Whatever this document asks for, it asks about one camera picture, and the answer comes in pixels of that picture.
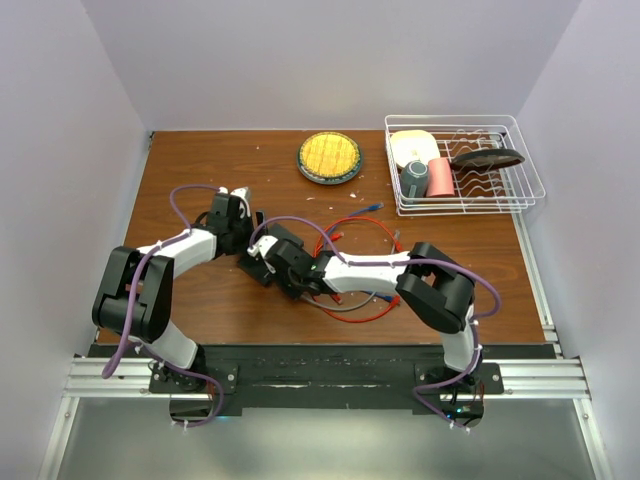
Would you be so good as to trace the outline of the black network switch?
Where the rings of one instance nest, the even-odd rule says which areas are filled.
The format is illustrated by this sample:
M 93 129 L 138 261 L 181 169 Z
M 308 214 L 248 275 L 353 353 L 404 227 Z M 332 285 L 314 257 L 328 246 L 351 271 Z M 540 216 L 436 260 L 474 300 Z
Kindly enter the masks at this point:
M 309 259 L 304 241 L 279 223 L 264 226 L 252 247 L 245 250 L 236 266 L 260 285 L 275 282 L 287 295 L 295 298 L 299 291 L 291 283 L 290 269 Z

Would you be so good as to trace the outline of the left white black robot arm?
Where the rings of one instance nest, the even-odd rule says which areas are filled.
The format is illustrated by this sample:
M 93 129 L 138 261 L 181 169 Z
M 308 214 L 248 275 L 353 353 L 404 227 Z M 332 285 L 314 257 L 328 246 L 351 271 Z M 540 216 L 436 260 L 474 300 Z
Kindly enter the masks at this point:
M 209 390 L 203 348 L 171 320 L 174 279 L 221 256 L 242 254 L 255 230 L 251 191 L 215 191 L 210 209 L 178 235 L 140 248 L 120 246 L 108 258 L 92 307 L 92 321 L 120 336 L 103 368 L 111 377 L 128 348 L 143 348 L 158 360 L 161 378 L 185 392 Z

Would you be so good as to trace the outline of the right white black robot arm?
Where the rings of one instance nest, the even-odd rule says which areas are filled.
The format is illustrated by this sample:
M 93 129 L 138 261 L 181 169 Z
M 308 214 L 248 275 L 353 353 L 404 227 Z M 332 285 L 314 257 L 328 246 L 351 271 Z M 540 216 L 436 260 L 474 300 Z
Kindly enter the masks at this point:
M 475 287 L 481 278 L 428 243 L 390 255 L 350 255 L 335 249 L 312 256 L 290 240 L 262 237 L 249 249 L 294 297 L 351 292 L 398 296 L 429 328 L 439 333 L 445 379 L 459 393 L 481 380 L 480 345 L 472 325 Z

